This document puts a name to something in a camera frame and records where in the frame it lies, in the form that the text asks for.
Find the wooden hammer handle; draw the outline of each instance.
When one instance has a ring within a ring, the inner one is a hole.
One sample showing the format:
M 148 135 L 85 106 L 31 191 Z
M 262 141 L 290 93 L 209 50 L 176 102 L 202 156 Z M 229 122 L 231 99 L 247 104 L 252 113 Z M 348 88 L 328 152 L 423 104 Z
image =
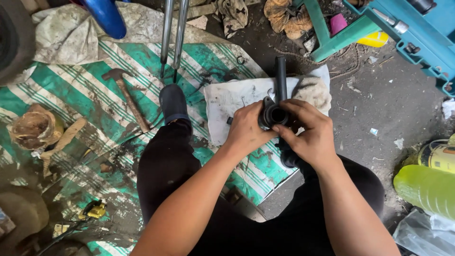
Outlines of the wooden hammer handle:
M 139 110 L 136 107 L 136 104 L 133 101 L 133 98 L 131 97 L 131 94 L 128 92 L 128 89 L 126 88 L 123 78 L 116 81 L 116 83 L 117 83 L 118 87 L 120 88 L 121 92 L 123 93 L 123 96 L 125 96 L 126 103 L 131 108 L 131 111 L 133 112 L 133 115 L 136 118 L 136 121 L 139 124 L 139 127 L 141 127 L 142 132 L 146 133 L 146 132 L 150 131 L 150 128 L 148 127 L 147 123 L 144 121 L 144 117 L 142 117 L 141 113 L 139 112 Z

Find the concrete floor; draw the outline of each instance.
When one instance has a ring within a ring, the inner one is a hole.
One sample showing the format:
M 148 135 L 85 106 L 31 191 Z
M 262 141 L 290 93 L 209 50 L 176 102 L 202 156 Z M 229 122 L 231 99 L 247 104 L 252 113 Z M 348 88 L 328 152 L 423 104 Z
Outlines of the concrete floor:
M 51 0 L 52 7 L 65 4 L 67 0 Z M 161 0 L 133 0 L 153 9 L 162 9 Z M 274 57 L 279 55 L 273 47 L 282 51 L 299 53 L 299 47 L 288 40 L 284 33 L 276 34 L 263 17 L 263 6 L 248 7 L 250 24 L 239 31 L 230 42 L 240 45 L 255 62 L 271 77 L 274 76 Z M 334 13 L 330 4 L 323 13 Z M 207 15 L 207 31 L 223 37 L 222 24 Z M 435 79 L 426 77 L 419 66 L 411 65 L 394 50 L 394 42 L 382 48 L 359 47 L 360 69 L 352 74 L 331 81 L 332 109 L 330 117 L 334 121 L 335 147 L 337 153 L 371 168 L 381 179 L 386 189 L 385 210 L 382 220 L 393 232 L 399 220 L 409 210 L 409 205 L 400 200 L 393 189 L 393 176 L 399 170 L 399 163 L 412 152 L 412 146 L 425 144 L 433 139 L 448 138 L 453 133 L 453 123 L 445 122 L 441 113 L 444 94 L 435 88 Z M 330 71 L 344 72 L 355 65 L 355 49 L 342 58 L 327 61 Z M 369 56 L 379 58 L 374 64 L 366 60 Z M 379 63 L 394 58 L 379 66 Z M 316 66 L 302 63 L 287 56 L 288 74 L 305 74 Z M 346 83 L 354 77 L 353 86 L 361 92 L 348 88 Z M 378 130 L 377 136 L 369 133 L 371 128 Z M 404 138 L 404 148 L 398 149 L 394 141 Z M 260 206 L 268 219 L 277 215 L 292 199 L 293 192 L 304 182 L 300 173 L 278 188 Z

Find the person's right hand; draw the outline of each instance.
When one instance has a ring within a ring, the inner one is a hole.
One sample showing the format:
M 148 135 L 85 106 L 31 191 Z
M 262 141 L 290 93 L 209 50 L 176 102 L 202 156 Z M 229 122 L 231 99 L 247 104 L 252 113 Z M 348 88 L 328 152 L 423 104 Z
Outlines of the person's right hand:
M 323 166 L 328 160 L 338 159 L 335 152 L 332 119 L 322 114 L 310 103 L 288 99 L 280 102 L 280 107 L 295 116 L 294 131 L 303 127 L 298 136 L 290 128 L 277 124 L 272 127 L 297 153 L 314 168 Z

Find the black pants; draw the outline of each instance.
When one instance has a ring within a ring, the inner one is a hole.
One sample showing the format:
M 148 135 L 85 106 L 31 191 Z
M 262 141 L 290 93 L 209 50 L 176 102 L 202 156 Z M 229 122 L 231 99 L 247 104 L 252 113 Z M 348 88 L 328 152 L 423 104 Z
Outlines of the black pants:
M 139 161 L 137 191 L 144 222 L 201 164 L 189 145 L 191 124 L 186 121 L 160 128 Z M 368 168 L 340 156 L 352 181 L 380 215 L 384 188 Z M 218 198 L 209 223 L 190 255 L 334 255 L 324 222 L 318 176 L 307 163 L 298 166 L 305 183 L 275 219 L 257 223 L 235 212 Z

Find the hammer head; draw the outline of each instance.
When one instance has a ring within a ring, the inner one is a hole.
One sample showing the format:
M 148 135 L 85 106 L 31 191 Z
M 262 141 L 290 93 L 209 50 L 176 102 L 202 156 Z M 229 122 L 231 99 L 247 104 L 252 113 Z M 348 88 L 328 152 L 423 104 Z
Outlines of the hammer head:
M 104 80 L 108 80 L 108 79 L 114 79 L 115 81 L 118 81 L 118 80 L 121 80 L 123 77 L 122 77 L 122 74 L 125 73 L 129 76 L 133 76 L 130 72 L 128 71 L 125 71 L 121 68 L 114 68 L 114 69 L 111 69 L 109 70 L 106 74 L 102 75 L 101 78 L 103 78 Z

